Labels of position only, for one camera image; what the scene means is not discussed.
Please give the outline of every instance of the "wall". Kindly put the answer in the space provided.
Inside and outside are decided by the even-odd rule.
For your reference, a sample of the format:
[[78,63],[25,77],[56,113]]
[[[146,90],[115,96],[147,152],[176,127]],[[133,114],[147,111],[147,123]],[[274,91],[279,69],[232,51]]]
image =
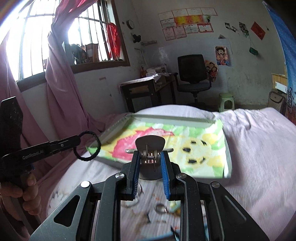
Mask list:
[[[217,104],[218,94],[229,91],[237,104],[267,104],[272,88],[271,73],[284,74],[284,55],[274,24],[262,0],[133,0],[144,41],[157,40],[156,45],[144,47],[146,60],[151,65],[166,63],[169,70],[178,72],[177,57],[203,54],[204,59],[215,61],[215,46],[227,47],[231,66],[220,66],[213,87],[199,93],[199,98]],[[183,39],[165,41],[158,13],[193,7],[214,7],[218,16],[212,16],[214,33],[189,34]],[[261,41],[252,31],[256,21],[266,32]],[[224,22],[239,29],[246,24],[259,56],[249,53],[250,40],[240,31],[226,29]],[[218,39],[222,34],[227,39]],[[191,94],[178,93],[177,102],[193,101]]]
[[[125,112],[125,102],[119,92],[118,84],[139,77],[140,66],[134,48],[141,48],[141,45],[140,43],[134,44],[131,36],[131,32],[140,34],[137,16],[131,0],[115,0],[115,4],[131,66],[75,74],[84,107],[97,119],[110,113]],[[133,30],[130,30],[126,24],[122,24],[128,19],[135,23]],[[48,109],[46,83],[28,89],[22,94],[28,108],[47,138],[50,141],[57,140],[58,137]]]

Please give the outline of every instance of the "certificate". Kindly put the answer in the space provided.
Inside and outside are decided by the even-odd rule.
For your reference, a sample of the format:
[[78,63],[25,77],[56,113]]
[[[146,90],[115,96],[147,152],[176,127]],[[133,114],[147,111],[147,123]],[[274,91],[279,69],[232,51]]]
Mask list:
[[193,34],[199,32],[197,24],[184,25],[184,29],[186,34]]
[[217,15],[215,8],[208,7],[208,8],[201,8],[203,15]]
[[200,30],[201,33],[211,33],[214,32],[212,25],[210,23],[201,23],[198,24],[198,28]]
[[174,17],[188,16],[186,9],[173,10]]
[[172,40],[172,39],[176,39],[175,33],[173,28],[165,28],[163,29],[163,34],[165,35],[165,40]]
[[175,23],[176,23],[177,26],[190,24],[188,16],[176,17],[175,18]]
[[204,23],[202,15],[192,15],[192,16],[189,16],[188,18],[191,24]]
[[158,16],[159,16],[160,21],[166,20],[166,19],[169,19],[169,18],[174,18],[174,15],[173,15],[172,11],[159,13]]
[[175,27],[176,23],[173,18],[160,21],[163,28]]
[[202,15],[200,8],[187,8],[188,15]]
[[185,29],[184,29],[183,26],[176,26],[176,27],[173,27],[173,29],[174,29],[174,32],[175,32],[175,35],[176,35],[177,39],[187,37]]

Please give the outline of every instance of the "desk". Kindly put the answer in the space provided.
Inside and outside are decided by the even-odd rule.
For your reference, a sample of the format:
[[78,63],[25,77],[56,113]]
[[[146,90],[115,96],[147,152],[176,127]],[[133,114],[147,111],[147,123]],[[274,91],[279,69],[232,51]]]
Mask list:
[[121,86],[126,104],[128,106],[128,111],[135,112],[133,99],[139,97],[150,96],[153,107],[161,105],[162,101],[160,90],[167,85],[169,85],[171,89],[173,104],[176,104],[174,81],[178,81],[177,75],[178,73],[172,73],[169,77],[162,76],[158,82],[155,82],[154,79],[151,79]]

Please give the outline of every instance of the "red decoration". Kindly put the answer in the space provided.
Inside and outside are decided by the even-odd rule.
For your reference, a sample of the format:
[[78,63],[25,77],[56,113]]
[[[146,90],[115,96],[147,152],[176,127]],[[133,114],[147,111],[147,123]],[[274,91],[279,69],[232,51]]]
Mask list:
[[110,57],[115,59],[120,58],[121,40],[118,35],[117,27],[114,23],[107,24],[107,37],[110,46]]
[[259,26],[258,23],[254,22],[251,30],[259,37],[259,39],[263,39],[265,36],[265,31]]

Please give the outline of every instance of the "bed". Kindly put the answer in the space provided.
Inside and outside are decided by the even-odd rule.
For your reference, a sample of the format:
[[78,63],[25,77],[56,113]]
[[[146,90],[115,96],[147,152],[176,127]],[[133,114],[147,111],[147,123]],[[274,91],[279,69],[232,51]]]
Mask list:
[[[190,106],[167,105],[141,114],[205,118],[223,122],[232,159],[232,177],[225,188],[274,241],[296,211],[296,126],[272,108],[207,112]],[[96,160],[77,160],[55,187],[48,215],[82,181],[97,183],[119,169]],[[179,218],[154,211],[157,203],[169,205],[162,181],[139,181],[143,192],[138,203],[121,210],[121,240],[140,240],[179,227]]]

